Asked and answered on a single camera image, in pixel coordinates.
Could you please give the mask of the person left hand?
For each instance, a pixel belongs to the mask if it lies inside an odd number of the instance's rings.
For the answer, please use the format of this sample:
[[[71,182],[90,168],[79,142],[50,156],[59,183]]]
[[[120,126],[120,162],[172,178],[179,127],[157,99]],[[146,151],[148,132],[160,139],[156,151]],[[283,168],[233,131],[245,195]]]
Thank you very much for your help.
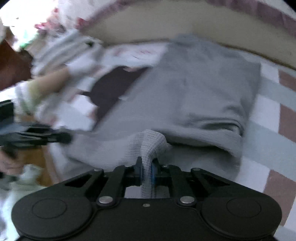
[[[25,165],[25,155],[23,151],[17,151],[16,157],[12,158],[1,148],[0,160],[1,160],[1,172],[6,175],[20,175],[23,172]]]

